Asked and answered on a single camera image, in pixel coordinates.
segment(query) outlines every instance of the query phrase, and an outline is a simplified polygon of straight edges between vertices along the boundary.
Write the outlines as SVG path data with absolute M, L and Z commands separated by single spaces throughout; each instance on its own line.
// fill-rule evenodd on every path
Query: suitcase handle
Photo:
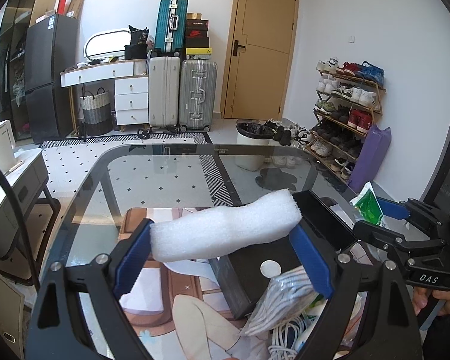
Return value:
M 178 27 L 179 27 L 179 17 L 177 15 L 170 15 L 168 29 L 170 31 L 176 31 Z
M 198 93 L 191 91 L 190 98 L 192 100 L 197 99 L 197 104 L 202 104 L 205 102 L 205 90 L 203 90 L 202 88 L 199 88 L 198 90 L 199 90 Z

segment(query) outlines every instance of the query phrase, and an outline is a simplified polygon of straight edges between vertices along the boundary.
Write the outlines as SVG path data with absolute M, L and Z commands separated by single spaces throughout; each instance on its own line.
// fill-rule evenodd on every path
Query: wooden door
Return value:
M 238 0 L 224 117 L 276 119 L 288 85 L 297 0 Z

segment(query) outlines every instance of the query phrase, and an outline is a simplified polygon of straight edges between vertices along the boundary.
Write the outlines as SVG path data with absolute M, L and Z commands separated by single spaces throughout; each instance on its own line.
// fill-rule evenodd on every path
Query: foam block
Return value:
M 243 207 L 214 207 L 151 225 L 151 253 L 168 263 L 225 256 L 248 245 L 286 237 L 302 215 L 288 190 Z

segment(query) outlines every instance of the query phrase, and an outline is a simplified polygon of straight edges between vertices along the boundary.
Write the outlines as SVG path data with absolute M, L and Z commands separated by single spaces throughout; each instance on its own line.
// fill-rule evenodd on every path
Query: red sneaker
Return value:
M 357 128 L 362 117 L 362 112 L 358 109 L 352 109 L 350 116 L 348 117 L 348 125 L 353 128 Z
M 370 130 L 370 127 L 373 123 L 372 116 L 368 112 L 361 111 L 361 117 L 360 121 L 358 122 L 358 125 L 356 126 L 356 129 L 360 132 L 363 132 L 364 134 Z

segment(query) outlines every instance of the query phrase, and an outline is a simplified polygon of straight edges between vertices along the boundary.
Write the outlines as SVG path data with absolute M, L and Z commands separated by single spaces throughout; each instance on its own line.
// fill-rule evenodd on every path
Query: white drawer cabinet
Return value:
M 116 111 L 116 123 L 119 126 L 148 123 L 148 109 Z
M 116 111 L 145 108 L 148 108 L 148 93 L 119 94 L 115 96 Z
M 132 77 L 115 80 L 115 95 L 148 93 L 148 77 Z

